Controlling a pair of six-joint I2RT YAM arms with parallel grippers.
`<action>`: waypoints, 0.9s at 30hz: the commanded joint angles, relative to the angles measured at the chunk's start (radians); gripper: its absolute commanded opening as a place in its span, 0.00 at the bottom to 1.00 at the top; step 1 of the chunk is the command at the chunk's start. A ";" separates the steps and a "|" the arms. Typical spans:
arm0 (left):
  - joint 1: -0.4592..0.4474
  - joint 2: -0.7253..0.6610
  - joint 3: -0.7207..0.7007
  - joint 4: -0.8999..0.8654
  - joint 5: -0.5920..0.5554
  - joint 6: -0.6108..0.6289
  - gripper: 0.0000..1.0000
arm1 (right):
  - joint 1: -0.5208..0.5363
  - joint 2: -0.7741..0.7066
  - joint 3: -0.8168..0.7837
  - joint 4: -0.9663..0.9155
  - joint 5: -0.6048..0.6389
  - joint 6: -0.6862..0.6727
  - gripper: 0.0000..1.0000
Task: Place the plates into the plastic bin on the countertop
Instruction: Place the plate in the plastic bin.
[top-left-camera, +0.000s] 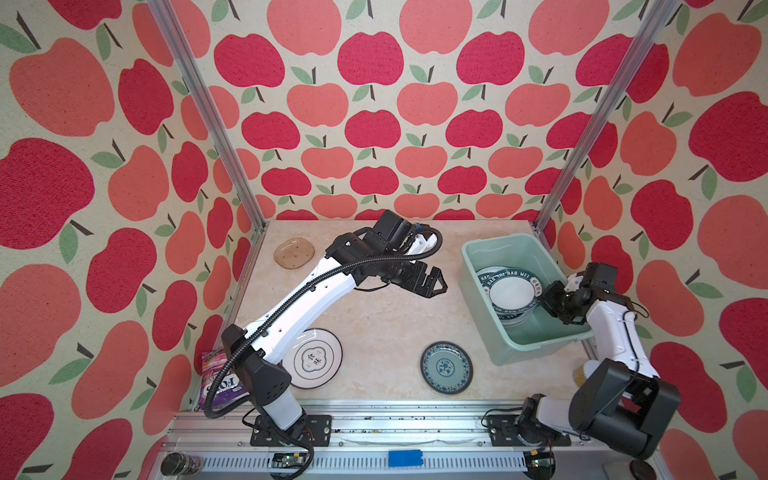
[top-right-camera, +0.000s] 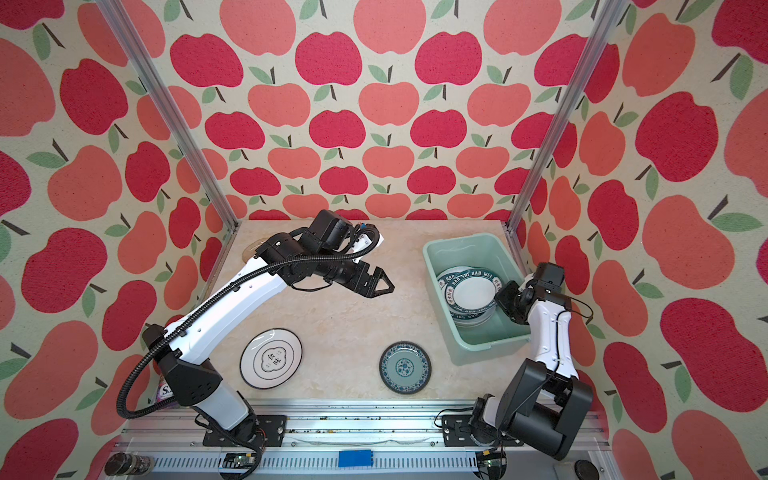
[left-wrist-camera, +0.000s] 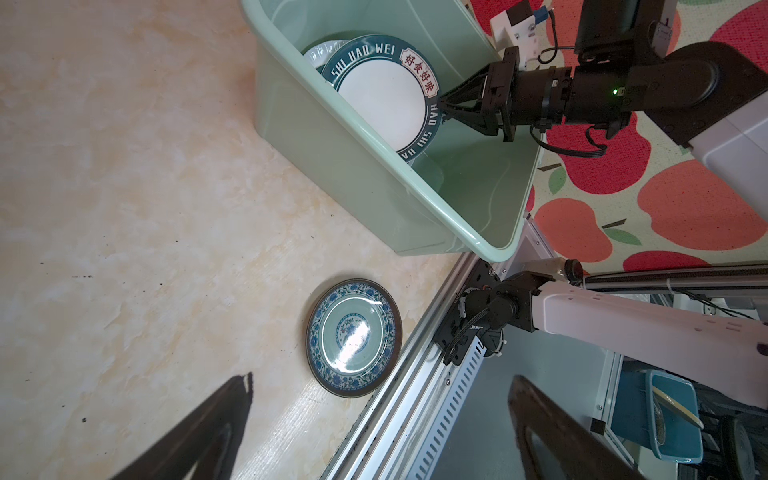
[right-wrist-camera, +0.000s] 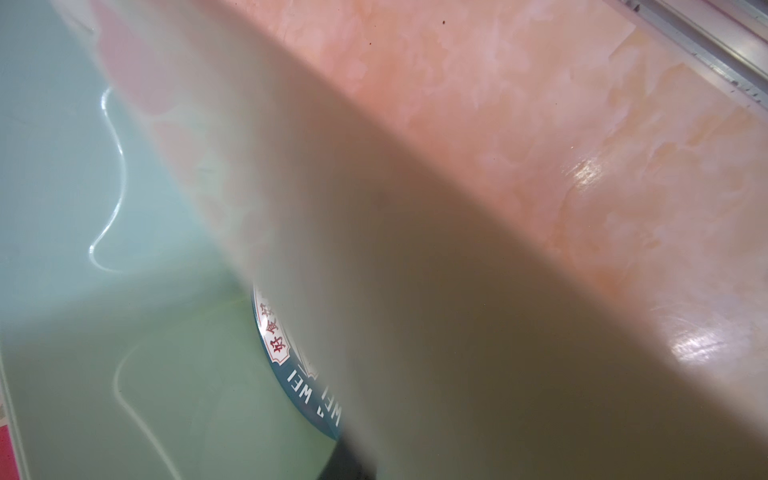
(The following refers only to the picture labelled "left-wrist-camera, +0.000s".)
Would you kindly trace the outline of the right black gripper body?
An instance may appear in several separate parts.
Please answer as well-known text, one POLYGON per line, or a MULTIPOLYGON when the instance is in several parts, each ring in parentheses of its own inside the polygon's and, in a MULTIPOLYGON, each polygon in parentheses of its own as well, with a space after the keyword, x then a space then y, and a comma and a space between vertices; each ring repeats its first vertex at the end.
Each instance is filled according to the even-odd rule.
POLYGON ((480 132, 512 141, 520 125, 544 132, 564 121, 573 76, 569 68, 522 70, 519 48, 488 66, 480 100, 480 132))

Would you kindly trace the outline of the teal blue patterned plate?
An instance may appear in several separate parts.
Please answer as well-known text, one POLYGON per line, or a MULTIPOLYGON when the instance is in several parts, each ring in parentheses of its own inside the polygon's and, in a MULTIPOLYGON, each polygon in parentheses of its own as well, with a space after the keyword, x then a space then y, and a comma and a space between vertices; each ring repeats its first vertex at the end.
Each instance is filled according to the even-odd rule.
POLYGON ((330 393, 358 398, 395 369, 403 327, 398 306, 380 284, 350 278, 325 290, 305 322, 305 354, 315 380, 330 393))

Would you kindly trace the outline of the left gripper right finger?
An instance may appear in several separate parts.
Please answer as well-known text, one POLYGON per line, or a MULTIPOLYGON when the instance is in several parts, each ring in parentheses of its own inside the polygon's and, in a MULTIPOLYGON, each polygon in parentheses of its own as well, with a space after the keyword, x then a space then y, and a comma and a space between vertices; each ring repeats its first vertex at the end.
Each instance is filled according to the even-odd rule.
POLYGON ((569 479, 628 479, 630 466, 522 375, 513 378, 508 408, 524 475, 543 479, 534 439, 553 454, 569 479))

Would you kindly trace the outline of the white fluted plate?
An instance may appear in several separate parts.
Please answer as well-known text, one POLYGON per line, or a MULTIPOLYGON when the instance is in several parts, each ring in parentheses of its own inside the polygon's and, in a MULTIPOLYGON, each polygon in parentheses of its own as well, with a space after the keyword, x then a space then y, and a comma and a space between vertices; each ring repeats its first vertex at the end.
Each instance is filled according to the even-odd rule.
POLYGON ((331 57, 345 44, 347 40, 327 40, 310 47, 303 57, 318 72, 322 72, 331 57))

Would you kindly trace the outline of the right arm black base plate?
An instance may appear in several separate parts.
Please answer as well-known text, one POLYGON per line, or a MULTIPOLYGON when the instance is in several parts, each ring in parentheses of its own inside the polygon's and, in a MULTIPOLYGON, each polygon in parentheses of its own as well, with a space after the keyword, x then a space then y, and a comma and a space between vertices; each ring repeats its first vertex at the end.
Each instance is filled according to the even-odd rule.
POLYGON ((461 364, 474 339, 480 340, 486 356, 500 353, 508 325, 534 332, 533 300, 549 281, 531 271, 502 280, 489 263, 477 261, 433 337, 442 363, 461 364))

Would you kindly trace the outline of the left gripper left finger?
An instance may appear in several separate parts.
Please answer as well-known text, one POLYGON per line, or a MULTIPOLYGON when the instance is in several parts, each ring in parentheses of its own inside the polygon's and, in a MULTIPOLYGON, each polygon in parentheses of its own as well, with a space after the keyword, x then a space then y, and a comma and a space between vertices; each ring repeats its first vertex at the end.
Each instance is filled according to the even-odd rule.
POLYGON ((228 379, 116 479, 228 479, 253 402, 253 375, 228 379))

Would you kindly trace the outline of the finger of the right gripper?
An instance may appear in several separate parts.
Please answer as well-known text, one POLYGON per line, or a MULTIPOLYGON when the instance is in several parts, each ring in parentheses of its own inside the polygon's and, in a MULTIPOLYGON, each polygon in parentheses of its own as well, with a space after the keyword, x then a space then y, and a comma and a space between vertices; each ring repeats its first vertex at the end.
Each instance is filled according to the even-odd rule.
POLYGON ((501 129, 497 116, 493 112, 484 113, 482 109, 467 108, 450 103, 441 103, 440 109, 445 120, 456 120, 485 136, 497 136, 501 129))
POLYGON ((478 101, 482 101, 488 71, 488 67, 481 68, 471 78, 441 95, 438 105, 440 107, 461 107, 464 104, 472 106, 478 101))

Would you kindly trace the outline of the mint green plastic bin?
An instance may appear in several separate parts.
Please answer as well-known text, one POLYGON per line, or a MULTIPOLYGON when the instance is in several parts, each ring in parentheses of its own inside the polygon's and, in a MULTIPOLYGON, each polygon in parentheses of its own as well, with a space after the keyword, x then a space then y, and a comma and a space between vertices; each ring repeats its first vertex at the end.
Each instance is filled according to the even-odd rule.
POLYGON ((245 1, 256 132, 401 256, 518 248, 539 149, 447 119, 498 60, 463 1, 245 1))

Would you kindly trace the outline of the large green rim lettered plate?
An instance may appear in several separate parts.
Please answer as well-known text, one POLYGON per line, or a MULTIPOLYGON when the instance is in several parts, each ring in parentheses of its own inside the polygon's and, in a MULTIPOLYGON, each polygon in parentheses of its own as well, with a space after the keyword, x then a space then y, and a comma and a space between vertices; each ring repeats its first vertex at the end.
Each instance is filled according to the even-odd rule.
POLYGON ((410 43, 362 35, 347 40, 320 73, 407 164, 435 140, 442 123, 440 82, 410 43))

